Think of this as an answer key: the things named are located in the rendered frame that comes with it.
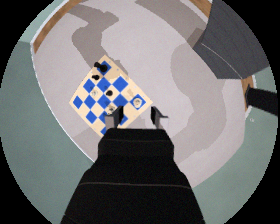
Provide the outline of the blue and cream chessboard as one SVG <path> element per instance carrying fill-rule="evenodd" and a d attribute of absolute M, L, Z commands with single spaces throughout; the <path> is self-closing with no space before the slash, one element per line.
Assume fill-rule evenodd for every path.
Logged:
<path fill-rule="evenodd" d="M 106 132 L 105 119 L 110 107 L 115 109 L 124 106 L 124 118 L 117 128 L 126 128 L 135 118 L 137 118 L 153 102 L 147 95 L 106 55 L 99 61 L 101 65 L 107 65 L 106 72 L 101 72 L 99 68 L 93 67 L 81 82 L 70 105 L 83 118 L 83 120 L 101 137 Z M 92 75 L 99 75 L 99 80 L 91 78 Z M 97 91 L 97 96 L 90 93 Z M 106 96 L 106 92 L 111 90 L 112 96 Z M 134 99 L 140 98 L 142 104 L 139 108 L 134 106 Z"/>

